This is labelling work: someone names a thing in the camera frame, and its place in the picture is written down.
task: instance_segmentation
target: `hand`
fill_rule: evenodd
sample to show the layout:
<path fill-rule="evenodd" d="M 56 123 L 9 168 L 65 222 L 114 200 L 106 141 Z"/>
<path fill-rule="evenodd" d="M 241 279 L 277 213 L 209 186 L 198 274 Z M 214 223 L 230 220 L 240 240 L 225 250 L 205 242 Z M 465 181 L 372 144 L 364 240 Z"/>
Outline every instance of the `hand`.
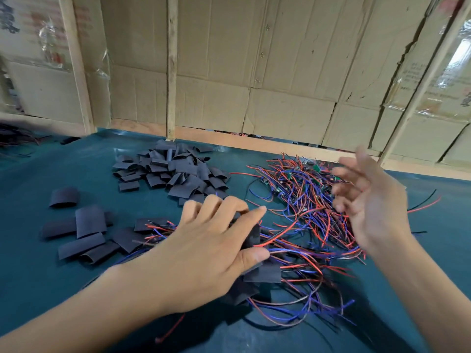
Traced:
<path fill-rule="evenodd" d="M 229 228 L 236 212 L 242 215 Z M 149 308 L 156 305 L 156 315 L 190 311 L 225 295 L 242 272 L 270 256 L 265 248 L 240 249 L 265 212 L 265 207 L 249 211 L 232 196 L 187 201 L 167 239 L 116 270 L 125 267 L 128 285 Z"/>
<path fill-rule="evenodd" d="M 340 157 L 339 163 L 345 167 L 335 167 L 332 173 L 348 183 L 333 186 L 333 206 L 349 216 L 360 247 L 371 254 L 398 236 L 412 236 L 404 186 L 386 174 L 363 148 L 356 150 L 356 159 Z"/>

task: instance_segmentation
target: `blue-green work surface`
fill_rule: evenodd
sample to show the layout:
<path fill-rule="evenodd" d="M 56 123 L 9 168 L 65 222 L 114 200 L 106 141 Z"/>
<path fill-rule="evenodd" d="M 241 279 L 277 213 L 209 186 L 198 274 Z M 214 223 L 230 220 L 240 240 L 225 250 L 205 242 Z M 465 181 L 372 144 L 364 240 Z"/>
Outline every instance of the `blue-green work surface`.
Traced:
<path fill-rule="evenodd" d="M 152 146 L 156 137 L 104 130 L 64 146 L 39 147 L 28 160 L 1 165 L 0 230 L 0 335 L 66 300 L 119 260 L 113 257 L 90 267 L 78 261 L 59 262 L 57 247 L 73 236 L 44 241 L 41 226 L 48 221 L 68 218 L 76 208 L 48 207 L 52 190 L 75 186 L 80 191 L 78 207 L 97 203 L 115 214 L 115 225 L 132 226 L 136 218 L 167 216 L 177 223 L 181 207 L 163 189 L 149 189 L 141 181 L 139 191 L 120 193 L 112 166 L 119 154 L 135 155 Z M 275 155 L 241 149 L 215 147 L 210 165 L 229 172 L 247 172 L 249 164 L 266 165 Z M 427 231 L 420 243 L 450 278 L 471 294 L 469 215 L 471 186 L 465 181 L 392 173 L 407 186 L 409 203 L 424 200 L 434 189 L 442 200 L 423 211 L 409 215 L 413 231 Z M 252 177 L 233 175 L 229 194 L 244 198 Z M 267 193 L 263 184 L 253 190 Z M 251 194 L 250 200 L 260 204 Z M 265 223 L 274 218 L 266 215 Z M 405 313 L 383 275 L 374 263 L 350 262 L 356 279 L 339 279 L 345 299 L 356 302 L 345 315 L 356 326 L 336 319 L 335 326 L 311 315 L 305 323 L 291 329 L 267 328 L 256 311 L 247 306 L 229 307 L 215 301 L 186 315 L 180 326 L 161 345 L 155 337 L 163 335 L 178 319 L 177 315 L 156 320 L 132 333 L 111 348 L 115 352 L 426 352 L 424 341 Z M 268 291 L 273 300 L 287 298 L 276 286 Z"/>

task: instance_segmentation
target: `wooden beam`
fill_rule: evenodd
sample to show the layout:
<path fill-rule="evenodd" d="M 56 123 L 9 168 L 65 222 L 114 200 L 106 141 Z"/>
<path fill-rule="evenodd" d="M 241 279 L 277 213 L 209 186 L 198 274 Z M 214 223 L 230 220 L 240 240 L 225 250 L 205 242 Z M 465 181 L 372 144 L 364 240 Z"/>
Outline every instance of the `wooden beam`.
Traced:
<path fill-rule="evenodd" d="M 441 65 L 443 60 L 445 59 L 446 55 L 450 51 L 451 46 L 456 40 L 459 31 L 463 27 L 463 24 L 468 19 L 468 14 L 471 12 L 471 0 L 464 0 L 460 10 L 455 16 L 448 32 L 444 35 L 443 41 L 439 44 L 438 48 L 436 49 L 435 54 L 432 56 L 432 59 L 425 71 L 422 79 L 419 82 L 418 87 L 415 89 L 414 94 L 412 95 L 409 104 L 406 106 L 404 110 L 401 120 L 396 126 L 396 129 L 392 133 L 384 151 L 378 160 L 378 163 L 383 166 L 392 154 L 392 151 L 396 147 L 397 143 L 399 142 L 400 137 L 402 136 L 404 130 L 406 129 L 407 123 L 412 118 L 412 115 L 415 113 L 417 106 L 422 101 L 422 97 L 427 91 L 430 83 L 432 82 L 433 78 L 435 77 L 436 73 L 441 69 Z"/>
<path fill-rule="evenodd" d="M 65 36 L 69 45 L 72 69 L 74 70 L 75 85 L 79 96 L 80 111 L 82 112 L 83 125 L 87 135 L 96 132 L 93 115 L 91 112 L 90 97 L 87 87 L 85 67 L 83 65 L 82 52 L 80 50 L 77 21 L 75 19 L 74 3 L 72 0 L 59 0 L 62 19 L 64 21 Z"/>
<path fill-rule="evenodd" d="M 124 119 L 112 119 L 111 127 L 118 130 L 135 131 L 143 134 L 165 136 L 165 126 L 162 124 L 136 122 Z M 293 143 L 263 140 L 254 137 L 237 136 L 215 131 L 194 129 L 191 127 L 176 126 L 175 137 L 181 140 L 211 143 L 213 145 L 235 147 L 239 149 L 261 151 L 267 153 L 285 153 L 290 156 L 300 156 L 307 159 L 321 161 L 338 161 L 340 156 L 354 157 L 351 152 L 327 150 L 317 147 L 295 145 Z M 427 166 L 415 163 L 407 163 L 397 160 L 387 160 L 384 168 L 391 171 L 414 173 L 426 176 L 455 178 L 471 181 L 471 173 L 460 171 L 450 166 Z"/>
<path fill-rule="evenodd" d="M 175 139 L 177 101 L 178 0 L 167 0 L 167 140 Z"/>
<path fill-rule="evenodd" d="M 75 124 L 65 121 L 37 118 L 29 115 L 8 114 L 0 112 L 0 121 L 24 129 L 40 131 L 43 133 L 61 134 L 67 136 L 83 137 L 87 133 L 83 124 Z"/>

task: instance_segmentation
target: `left hand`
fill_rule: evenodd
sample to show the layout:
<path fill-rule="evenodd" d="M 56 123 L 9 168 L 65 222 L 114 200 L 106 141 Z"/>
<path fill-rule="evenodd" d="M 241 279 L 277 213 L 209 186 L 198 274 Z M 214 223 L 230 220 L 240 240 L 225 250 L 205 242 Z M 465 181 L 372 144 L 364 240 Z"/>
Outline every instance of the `left hand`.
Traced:
<path fill-rule="evenodd" d="M 229 228 L 236 212 L 242 215 Z M 158 315 L 190 311 L 225 295 L 242 272 L 270 256 L 265 248 L 240 249 L 265 212 L 265 207 L 249 211 L 233 196 L 209 195 L 203 204 L 187 201 L 167 239 L 115 268 L 128 273 L 127 285 L 140 300 L 158 305 Z"/>

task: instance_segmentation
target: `forearm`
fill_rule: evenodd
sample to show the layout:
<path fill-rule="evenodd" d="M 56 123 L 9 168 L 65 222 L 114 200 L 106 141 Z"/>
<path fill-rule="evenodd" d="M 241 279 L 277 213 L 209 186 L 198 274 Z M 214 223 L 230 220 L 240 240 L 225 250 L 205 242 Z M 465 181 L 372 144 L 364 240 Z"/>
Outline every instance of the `forearm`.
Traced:
<path fill-rule="evenodd" d="M 0 338 L 0 352 L 96 352 L 156 318 L 116 269 Z"/>
<path fill-rule="evenodd" d="M 435 352 L 471 345 L 471 302 L 407 233 L 379 245 L 371 256 Z"/>

